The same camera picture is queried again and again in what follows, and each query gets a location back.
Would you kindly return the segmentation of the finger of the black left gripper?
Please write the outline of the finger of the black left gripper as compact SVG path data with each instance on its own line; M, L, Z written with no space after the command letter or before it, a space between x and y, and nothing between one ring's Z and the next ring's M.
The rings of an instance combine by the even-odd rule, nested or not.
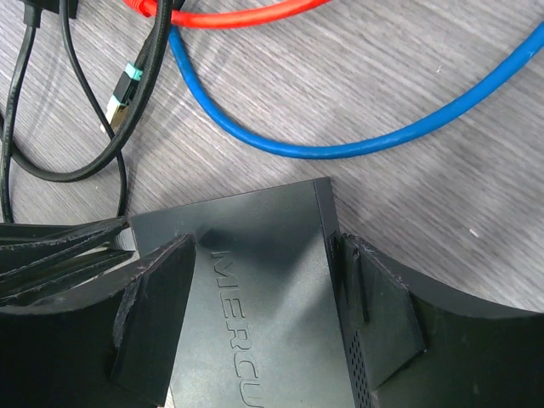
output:
M129 260L132 252L90 252L34 271L18 272L1 283L1 305L27 306L70 289Z
M79 225L2 224L1 271L39 269L99 247L128 227L124 217Z

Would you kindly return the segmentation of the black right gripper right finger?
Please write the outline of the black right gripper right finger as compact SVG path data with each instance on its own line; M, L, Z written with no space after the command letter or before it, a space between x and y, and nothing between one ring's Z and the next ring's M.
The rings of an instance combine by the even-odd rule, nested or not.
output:
M540 407L543 316L462 292L355 235L339 317L358 407Z

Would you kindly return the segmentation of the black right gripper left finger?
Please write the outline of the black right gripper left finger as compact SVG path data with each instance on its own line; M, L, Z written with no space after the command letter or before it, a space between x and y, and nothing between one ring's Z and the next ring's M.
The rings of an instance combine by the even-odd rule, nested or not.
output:
M164 405L195 260L183 235L84 285L2 307L2 406Z

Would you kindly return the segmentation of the black network switch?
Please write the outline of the black network switch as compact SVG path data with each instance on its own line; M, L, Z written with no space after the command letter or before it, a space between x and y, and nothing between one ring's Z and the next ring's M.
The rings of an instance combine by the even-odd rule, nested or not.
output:
M360 338L340 313L328 178L132 220L141 254L195 238L171 379L177 407L369 407Z

